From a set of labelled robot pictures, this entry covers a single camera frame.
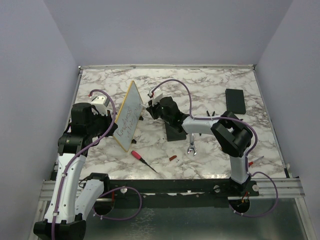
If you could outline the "yellow framed whiteboard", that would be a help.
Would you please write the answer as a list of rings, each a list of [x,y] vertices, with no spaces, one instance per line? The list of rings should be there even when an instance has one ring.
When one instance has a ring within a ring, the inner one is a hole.
[[[113,138],[125,152],[130,149],[143,108],[140,92],[132,80],[116,117],[117,129],[113,133]]]

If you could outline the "red marker cap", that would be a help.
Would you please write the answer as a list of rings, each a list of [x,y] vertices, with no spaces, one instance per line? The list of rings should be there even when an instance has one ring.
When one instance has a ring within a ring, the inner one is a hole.
[[[169,158],[169,161],[172,161],[172,160],[174,160],[174,159],[176,159],[177,158],[177,155],[173,155],[173,156],[171,156],[170,158]]]

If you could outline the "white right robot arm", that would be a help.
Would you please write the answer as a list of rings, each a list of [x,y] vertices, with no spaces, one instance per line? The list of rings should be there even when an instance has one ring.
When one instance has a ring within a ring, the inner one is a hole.
[[[182,113],[172,97],[162,97],[159,100],[151,99],[146,110],[156,120],[162,119],[176,133],[189,135],[189,151],[196,152],[194,134],[215,136],[222,151],[229,155],[231,166],[231,182],[229,189],[240,196],[248,189],[247,181],[250,178],[246,154],[251,145],[253,131],[249,129],[230,111],[223,115],[209,118],[191,117]]]

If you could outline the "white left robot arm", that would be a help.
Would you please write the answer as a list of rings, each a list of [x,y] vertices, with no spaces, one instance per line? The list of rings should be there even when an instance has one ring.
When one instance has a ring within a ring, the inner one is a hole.
[[[98,197],[111,190],[106,173],[91,173],[78,193],[80,175],[93,138],[112,136],[117,129],[109,100],[98,97],[91,103],[76,103],[71,109],[70,131],[58,140],[58,170],[49,207],[33,232],[41,240],[82,240],[86,219]]]

